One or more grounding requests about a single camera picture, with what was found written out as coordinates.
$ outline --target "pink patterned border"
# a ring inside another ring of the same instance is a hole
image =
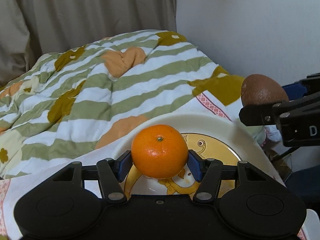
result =
[[[300,240],[307,240],[306,235],[304,234],[304,231],[302,228],[300,229],[297,236],[300,238]]]
[[[227,118],[231,121],[231,119],[223,112],[219,107],[217,107],[204,93],[201,93],[196,96],[196,99],[208,110],[210,110],[213,114]]]
[[[5,196],[7,195],[10,186],[10,181],[10,179],[0,180],[0,235],[2,236],[7,235],[7,228],[5,227],[4,222],[3,202]]]

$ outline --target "green stripe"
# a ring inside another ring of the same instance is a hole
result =
[[[50,71],[50,72],[41,72],[39,75],[36,75],[39,78],[39,83],[40,84],[45,84],[49,78],[52,77],[52,75],[55,73],[55,71]]]
[[[25,123],[14,130],[17,130],[24,137],[31,137],[49,130],[51,126],[52,123]]]
[[[41,114],[45,110],[50,110],[53,104],[55,103],[54,99],[47,100],[44,102],[40,102],[37,105],[35,105],[31,111],[27,111],[24,114],[22,114],[19,119],[14,123],[13,126],[22,124],[24,122],[28,122],[31,119],[36,119],[41,116]]]
[[[82,90],[85,88],[102,88],[109,89],[111,91],[113,87],[113,81],[111,81],[107,74],[97,73],[87,78],[85,83],[82,86]]]
[[[6,175],[4,179],[12,179],[12,178],[17,178],[17,177],[21,177],[21,176],[25,176],[28,175],[29,173],[24,173],[22,171],[20,171],[17,175]]]
[[[0,107],[2,107],[2,106],[9,106],[9,105],[10,105],[10,102],[11,102],[11,97],[9,97],[9,96],[4,97],[4,98],[1,98],[1,99],[0,99]]]
[[[123,45],[123,44],[127,44],[127,43],[132,43],[132,42],[134,42],[134,43],[138,43],[138,42],[141,42],[141,41],[145,41],[145,40],[147,40],[147,39],[149,39],[150,37],[152,37],[152,36],[154,36],[154,35],[156,35],[155,33],[152,33],[152,34],[149,34],[148,36],[143,36],[143,37],[138,37],[138,38],[136,38],[134,41],[128,41],[128,42],[126,42],[126,43],[122,43],[122,44],[119,44],[119,45]]]
[[[127,98],[119,103],[113,104],[112,106],[105,102],[94,102],[88,100],[74,103],[68,120],[96,119],[110,121],[115,115],[126,113],[137,108],[141,106],[143,102],[156,97],[164,90],[173,90],[182,84],[187,84],[187,81],[180,80],[172,84],[163,85],[154,91]]]
[[[129,47],[145,47],[145,48],[155,48],[158,45],[157,40],[148,40],[142,42],[130,41],[126,43],[122,43],[120,45],[112,45],[110,48],[114,50],[122,50],[127,49]]]
[[[0,120],[0,127],[1,128],[10,128],[11,127],[11,123],[9,123],[9,122],[7,122],[7,121],[5,121],[5,120]]]
[[[31,97],[31,96],[33,96],[33,95],[31,95],[31,94],[21,94],[21,95],[19,95],[19,97],[16,99],[16,102],[15,102],[16,105],[18,107],[20,107],[21,104],[23,103],[23,101],[26,100],[27,98]]]
[[[143,115],[146,116],[147,118],[151,119],[151,118],[157,117],[162,114],[172,113],[173,111],[177,110],[179,107],[188,103],[192,98],[194,98],[193,95],[182,96],[182,97],[174,100],[173,103],[170,105],[156,107],[155,109],[153,109],[150,112],[145,113]]]
[[[159,79],[168,75],[176,75],[180,72],[198,71],[210,62],[212,62],[212,60],[208,57],[196,57],[188,60],[175,61],[145,73],[122,76],[114,82],[112,91],[124,90],[140,82],[147,82],[151,79]]]
[[[103,41],[101,41],[102,42],[101,44],[104,44],[104,43],[107,43],[107,42],[120,41],[120,40],[123,40],[123,39],[134,37],[134,36],[136,36],[136,35],[138,35],[140,33],[146,33],[146,32],[154,32],[152,35],[155,35],[156,33],[159,33],[161,31],[158,31],[158,30],[142,30],[142,31],[137,31],[137,32],[133,32],[133,33],[123,33],[123,34],[116,35],[116,36],[110,38],[109,40],[103,40]]]
[[[78,81],[80,81],[81,79],[87,78],[87,76],[90,74],[91,72],[91,68],[87,69],[86,71],[82,72],[82,73],[78,73],[75,76],[69,77],[68,79],[66,79],[61,86],[56,89],[52,94],[51,94],[51,98],[58,98],[59,96],[61,96],[62,94],[66,93],[67,91],[72,89],[72,85],[76,84]]]
[[[51,60],[57,59],[59,56],[60,56],[60,54],[59,54],[59,53],[56,53],[56,54],[53,54],[53,55],[51,55],[50,57],[42,60],[42,61],[39,63],[39,65],[38,65],[34,70],[29,70],[27,73],[25,73],[25,74],[23,74],[23,75],[15,78],[14,80],[10,81],[10,82],[7,84],[6,87],[8,87],[8,86],[10,86],[10,85],[12,85],[12,84],[14,84],[14,83],[16,83],[16,82],[19,82],[19,81],[25,79],[25,78],[28,77],[28,76],[31,76],[33,73],[39,71],[44,64],[46,64],[47,62],[49,62],[49,61],[51,61]]]
[[[60,80],[60,78],[62,78],[63,76],[67,75],[67,74],[70,74],[70,73],[74,73],[74,72],[78,72],[78,71],[81,71],[81,70],[85,70],[85,69],[92,69],[90,67],[96,65],[96,64],[100,64],[100,63],[103,63],[104,60],[101,59],[100,56],[96,56],[94,58],[92,58],[88,63],[86,64],[83,64],[81,66],[79,66],[77,69],[75,70],[67,70],[67,71],[59,71],[59,72],[56,72],[55,75],[53,75],[52,77],[52,81],[50,81],[48,83],[48,85],[46,86],[46,88],[44,90],[46,90],[47,88],[49,87],[52,87],[54,86],[55,84],[57,84]]]
[[[59,128],[60,123],[55,123],[53,126],[51,126],[47,131],[48,132],[57,132]]]
[[[96,144],[97,141],[75,143],[62,139],[55,139],[51,146],[41,143],[25,144],[22,147],[22,160],[29,160],[31,157],[48,161],[56,158],[75,159],[94,150]]]
[[[18,113],[19,112],[19,107],[16,103],[13,103],[12,106],[10,107],[10,109],[6,112],[0,112],[0,114],[4,113],[4,115],[7,114],[12,114],[12,113]]]
[[[161,56],[173,56],[173,55],[177,55],[179,53],[182,53],[184,51],[187,51],[189,49],[195,49],[196,47],[192,44],[188,44],[186,46],[183,46],[181,48],[178,49],[169,49],[169,50],[156,50],[155,52],[153,52],[152,54],[149,54],[147,56],[147,58],[154,58],[154,57],[161,57]]]
[[[84,53],[77,59],[77,60],[71,60],[68,64],[64,65],[64,68],[66,66],[69,66],[69,65],[73,65],[73,64],[76,64],[76,63],[79,63],[83,60],[85,60],[86,58],[90,57],[90,56],[93,56],[94,54],[96,54],[97,52],[104,52],[107,48],[93,48],[93,49],[85,49],[84,50]]]

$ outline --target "blue gripper pad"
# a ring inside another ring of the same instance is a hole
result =
[[[305,93],[308,92],[307,88],[301,85],[299,82],[295,82],[290,85],[285,85],[282,87],[287,93],[289,100],[296,100],[302,98]]]
[[[195,178],[195,181],[201,182],[202,172],[200,169],[200,163],[190,152],[189,152],[189,156],[188,156],[187,165],[188,165],[189,170],[192,173],[192,176]]]
[[[131,158],[131,152],[128,153],[126,151],[124,153],[124,158],[122,159],[122,156],[117,159],[119,161],[119,170],[116,174],[116,179],[119,182],[124,181],[125,177],[128,175],[131,167],[132,167],[132,158]]]

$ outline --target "beige curtain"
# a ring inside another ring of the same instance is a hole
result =
[[[44,53],[142,29],[175,31],[175,0],[0,0],[0,87]]]

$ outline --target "bed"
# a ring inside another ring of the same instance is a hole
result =
[[[12,209],[24,193],[76,158],[95,164],[154,117],[218,115],[263,145],[272,129],[239,121],[243,80],[171,31],[123,33],[42,55],[0,91],[0,235],[20,236]]]

